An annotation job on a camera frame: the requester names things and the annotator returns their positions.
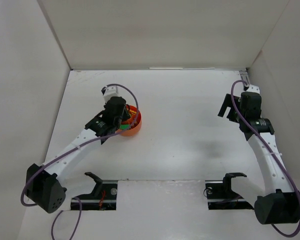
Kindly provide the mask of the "green long lego brick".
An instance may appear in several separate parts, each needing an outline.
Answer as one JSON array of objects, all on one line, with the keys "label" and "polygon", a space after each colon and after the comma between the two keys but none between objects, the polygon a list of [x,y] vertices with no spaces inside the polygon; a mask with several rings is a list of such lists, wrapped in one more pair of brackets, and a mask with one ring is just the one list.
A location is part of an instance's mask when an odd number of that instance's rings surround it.
[{"label": "green long lego brick", "polygon": [[129,124],[122,124],[122,125],[120,125],[119,129],[120,130],[125,130],[125,129],[128,129],[129,127],[130,127]]}]

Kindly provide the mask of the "orange round divided container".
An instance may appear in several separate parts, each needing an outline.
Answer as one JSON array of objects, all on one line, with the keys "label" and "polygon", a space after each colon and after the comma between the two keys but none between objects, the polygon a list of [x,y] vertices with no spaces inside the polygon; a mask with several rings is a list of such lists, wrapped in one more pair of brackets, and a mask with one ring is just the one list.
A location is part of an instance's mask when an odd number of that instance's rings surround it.
[{"label": "orange round divided container", "polygon": [[142,115],[137,110],[137,108],[133,105],[126,105],[126,110],[127,110],[128,115],[130,116],[130,118],[125,121],[122,121],[121,125],[129,125],[129,128],[124,129],[124,130],[118,129],[116,132],[124,137],[133,137],[141,129]]}]

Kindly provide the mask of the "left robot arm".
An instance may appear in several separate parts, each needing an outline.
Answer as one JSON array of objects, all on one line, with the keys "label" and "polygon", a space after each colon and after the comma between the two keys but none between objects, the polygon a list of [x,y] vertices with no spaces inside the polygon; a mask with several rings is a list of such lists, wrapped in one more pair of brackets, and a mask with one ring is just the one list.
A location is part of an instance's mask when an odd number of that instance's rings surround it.
[{"label": "left robot arm", "polygon": [[69,175],[90,151],[101,147],[108,138],[118,135],[121,122],[127,119],[126,100],[121,96],[112,96],[105,103],[104,109],[57,156],[41,165],[34,163],[27,169],[21,204],[28,206],[24,201],[27,197],[32,201],[31,206],[39,206],[51,214],[63,202],[93,193],[95,187],[103,182],[94,173],[85,172],[75,178],[70,178]]}]

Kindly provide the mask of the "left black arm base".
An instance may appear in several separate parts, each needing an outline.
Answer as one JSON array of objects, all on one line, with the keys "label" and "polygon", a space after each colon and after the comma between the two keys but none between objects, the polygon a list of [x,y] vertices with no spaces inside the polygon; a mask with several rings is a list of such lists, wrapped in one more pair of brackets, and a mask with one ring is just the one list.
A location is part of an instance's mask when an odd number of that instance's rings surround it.
[{"label": "left black arm base", "polygon": [[74,178],[67,195],[71,197],[70,210],[115,211],[117,208],[117,180],[102,180],[92,172]]}]

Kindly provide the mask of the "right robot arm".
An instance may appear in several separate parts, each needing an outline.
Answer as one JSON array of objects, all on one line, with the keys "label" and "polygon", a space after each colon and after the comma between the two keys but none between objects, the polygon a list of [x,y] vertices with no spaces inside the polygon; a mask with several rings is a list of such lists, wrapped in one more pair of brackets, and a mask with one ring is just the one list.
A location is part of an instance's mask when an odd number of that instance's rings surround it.
[{"label": "right robot arm", "polygon": [[239,97],[226,94],[218,116],[239,124],[257,159],[264,187],[257,186],[244,173],[227,173],[223,178],[222,198],[236,195],[254,208],[262,225],[300,223],[300,193],[291,185],[276,144],[275,131],[269,119],[261,116],[262,97],[258,91],[244,91]]}]

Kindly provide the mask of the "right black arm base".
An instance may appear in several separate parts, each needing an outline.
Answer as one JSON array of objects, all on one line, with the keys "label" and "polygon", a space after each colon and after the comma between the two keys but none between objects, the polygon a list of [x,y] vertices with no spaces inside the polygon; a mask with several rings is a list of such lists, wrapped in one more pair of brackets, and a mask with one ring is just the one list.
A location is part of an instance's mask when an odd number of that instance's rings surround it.
[{"label": "right black arm base", "polygon": [[222,180],[205,180],[203,195],[209,210],[254,210],[242,196],[232,190],[232,179],[247,176],[241,172],[226,173]]}]

